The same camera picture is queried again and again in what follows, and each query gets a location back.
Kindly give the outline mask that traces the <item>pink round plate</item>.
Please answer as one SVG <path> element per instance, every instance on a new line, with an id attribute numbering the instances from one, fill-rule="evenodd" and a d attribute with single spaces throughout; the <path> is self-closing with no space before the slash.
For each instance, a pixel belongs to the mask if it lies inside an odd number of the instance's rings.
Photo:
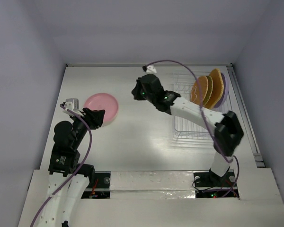
<path id="1" fill-rule="evenodd" d="M 90 96 L 85 101 L 84 107 L 90 110 L 105 110 L 102 126 L 111 124 L 119 112 L 117 99 L 109 93 L 96 93 Z"/>

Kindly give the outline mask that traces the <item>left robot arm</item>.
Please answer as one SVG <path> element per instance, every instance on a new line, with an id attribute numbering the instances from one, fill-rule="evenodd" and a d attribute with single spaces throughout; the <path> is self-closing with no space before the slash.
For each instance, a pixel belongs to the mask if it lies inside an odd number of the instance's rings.
<path id="1" fill-rule="evenodd" d="M 85 164 L 91 146 L 80 161 L 78 147 L 85 135 L 100 128 L 105 111 L 84 108 L 74 111 L 60 107 L 73 122 L 62 121 L 54 128 L 54 145 L 49 164 L 47 198 L 35 214 L 32 227 L 69 227 L 79 201 L 87 187 L 95 182 L 93 165 Z"/>

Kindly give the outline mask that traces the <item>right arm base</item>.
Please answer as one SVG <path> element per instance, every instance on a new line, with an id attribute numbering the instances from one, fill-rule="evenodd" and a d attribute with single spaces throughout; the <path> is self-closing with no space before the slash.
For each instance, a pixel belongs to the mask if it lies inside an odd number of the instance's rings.
<path id="1" fill-rule="evenodd" d="M 236 176 L 230 170 L 222 179 L 211 179 L 209 172 L 193 172 L 192 187 L 196 198 L 239 198 Z"/>

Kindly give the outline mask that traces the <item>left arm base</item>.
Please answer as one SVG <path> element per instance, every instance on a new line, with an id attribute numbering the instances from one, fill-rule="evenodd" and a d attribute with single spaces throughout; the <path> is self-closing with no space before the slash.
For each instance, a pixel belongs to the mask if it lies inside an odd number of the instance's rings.
<path id="1" fill-rule="evenodd" d="M 96 172 L 94 182 L 82 194 L 82 199 L 109 199 L 111 172 Z"/>

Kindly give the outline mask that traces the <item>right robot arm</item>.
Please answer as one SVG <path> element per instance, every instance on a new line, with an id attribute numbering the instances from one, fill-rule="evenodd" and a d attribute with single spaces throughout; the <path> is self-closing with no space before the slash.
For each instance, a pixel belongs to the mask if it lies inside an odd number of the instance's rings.
<path id="1" fill-rule="evenodd" d="M 213 147 L 216 150 L 208 174 L 209 182 L 220 185 L 225 181 L 225 174 L 233 161 L 234 151 L 244 136 L 241 124 L 233 111 L 220 113 L 200 107 L 179 93 L 165 90 L 154 74 L 139 77 L 132 95 L 135 100 L 149 101 L 158 111 L 186 119 L 206 129 L 213 139 Z"/>

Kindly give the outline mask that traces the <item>round woven orange plate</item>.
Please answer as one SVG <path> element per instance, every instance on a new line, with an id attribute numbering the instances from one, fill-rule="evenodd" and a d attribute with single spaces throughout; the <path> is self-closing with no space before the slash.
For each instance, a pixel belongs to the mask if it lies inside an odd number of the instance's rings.
<path id="1" fill-rule="evenodd" d="M 192 86 L 190 101 L 197 105 L 200 105 L 205 99 L 208 87 L 208 78 L 206 76 L 199 76 L 197 78 L 197 81 Z"/>

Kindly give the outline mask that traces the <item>green rimmed woven plate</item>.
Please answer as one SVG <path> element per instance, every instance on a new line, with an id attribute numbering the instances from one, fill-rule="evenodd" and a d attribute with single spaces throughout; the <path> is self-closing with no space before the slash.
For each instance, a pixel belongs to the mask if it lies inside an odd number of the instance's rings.
<path id="1" fill-rule="evenodd" d="M 208 89 L 205 98 L 203 100 L 203 106 L 205 106 L 208 103 L 213 92 L 213 79 L 210 76 L 206 76 L 206 78 L 208 80 Z"/>

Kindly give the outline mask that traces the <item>square woven orange tray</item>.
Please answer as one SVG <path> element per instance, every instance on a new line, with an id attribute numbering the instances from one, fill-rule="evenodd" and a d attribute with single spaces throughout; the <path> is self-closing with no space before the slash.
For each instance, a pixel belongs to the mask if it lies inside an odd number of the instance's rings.
<path id="1" fill-rule="evenodd" d="M 213 69 L 209 76 L 213 80 L 213 90 L 206 107 L 208 109 L 213 109 L 223 95 L 224 83 L 219 69 Z"/>

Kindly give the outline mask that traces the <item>white foil covered board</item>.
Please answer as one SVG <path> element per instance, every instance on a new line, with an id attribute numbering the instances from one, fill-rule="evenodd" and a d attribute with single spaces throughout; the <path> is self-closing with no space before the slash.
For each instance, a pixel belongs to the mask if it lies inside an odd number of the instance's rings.
<path id="1" fill-rule="evenodd" d="M 192 171 L 113 171 L 110 198 L 120 200 L 194 199 Z"/>

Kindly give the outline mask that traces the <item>purple plate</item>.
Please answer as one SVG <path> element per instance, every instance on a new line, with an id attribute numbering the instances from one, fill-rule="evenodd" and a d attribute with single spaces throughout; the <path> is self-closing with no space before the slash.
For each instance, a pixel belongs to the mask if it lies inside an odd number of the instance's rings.
<path id="1" fill-rule="evenodd" d="M 228 92 L 229 92 L 229 81 L 228 81 L 228 79 L 226 78 L 226 76 L 223 73 L 221 73 L 221 77 L 222 77 L 222 80 L 223 80 L 223 94 L 222 94 L 220 100 L 215 104 L 214 108 L 218 108 L 225 103 L 227 96 L 228 96 Z"/>

